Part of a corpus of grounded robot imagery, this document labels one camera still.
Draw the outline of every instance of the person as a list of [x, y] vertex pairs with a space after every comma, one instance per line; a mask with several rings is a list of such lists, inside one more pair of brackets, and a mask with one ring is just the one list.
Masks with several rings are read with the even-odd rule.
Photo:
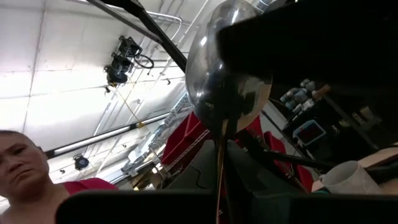
[[40, 147], [21, 133], [0, 131], [0, 195], [10, 204], [0, 216], [1, 224], [53, 224], [66, 198], [90, 189], [117, 188], [96, 178], [54, 184]]

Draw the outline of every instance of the white cup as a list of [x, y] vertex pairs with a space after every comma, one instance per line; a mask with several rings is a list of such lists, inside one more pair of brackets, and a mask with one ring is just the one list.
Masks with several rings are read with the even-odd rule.
[[357, 161], [339, 164], [321, 176], [333, 194], [381, 194], [381, 189]]

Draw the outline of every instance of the metal sphere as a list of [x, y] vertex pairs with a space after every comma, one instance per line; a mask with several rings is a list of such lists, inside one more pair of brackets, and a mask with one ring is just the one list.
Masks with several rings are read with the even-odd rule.
[[200, 26], [189, 51], [185, 71], [189, 99], [200, 121], [215, 135], [242, 130], [268, 100], [270, 83], [228, 69], [219, 57], [216, 43], [220, 29], [256, 15], [257, 11], [246, 1], [221, 3], [207, 17], [208, 22]]

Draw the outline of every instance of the ceiling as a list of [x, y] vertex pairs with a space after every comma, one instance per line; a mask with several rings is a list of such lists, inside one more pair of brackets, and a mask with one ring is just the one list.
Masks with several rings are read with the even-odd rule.
[[[179, 46], [182, 52], [189, 51], [197, 24], [222, 1], [211, 0], [205, 6]], [[173, 40], [177, 43], [205, 0], [141, 3], [147, 11], [182, 19]], [[154, 19], [169, 37], [178, 29], [177, 21]], [[124, 100], [143, 120], [169, 112], [185, 93], [184, 73], [174, 63], [156, 81], [169, 57], [162, 47], [85, 1], [0, 0], [0, 30], [0, 129], [22, 132], [44, 151], [136, 123]], [[119, 87], [120, 95], [113, 97], [114, 93], [105, 94], [103, 67], [110, 63], [120, 35], [140, 43], [143, 54], [155, 60], [155, 68], [150, 73], [133, 70], [131, 82]], [[56, 182], [89, 177], [105, 157], [106, 169], [125, 159], [159, 124], [51, 159], [50, 176]], [[73, 166], [77, 154], [91, 163], [83, 173]]]

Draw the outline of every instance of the reflective dome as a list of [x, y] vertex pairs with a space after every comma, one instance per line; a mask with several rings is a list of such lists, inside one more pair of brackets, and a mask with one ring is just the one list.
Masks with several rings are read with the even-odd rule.
[[185, 71], [189, 99], [200, 121], [215, 135], [224, 134], [227, 123], [227, 133], [242, 130], [258, 116], [268, 100], [270, 83], [229, 70], [217, 51], [216, 33], [220, 29], [256, 15], [257, 11], [246, 1], [221, 3], [207, 17], [208, 22], [200, 26], [189, 51]]

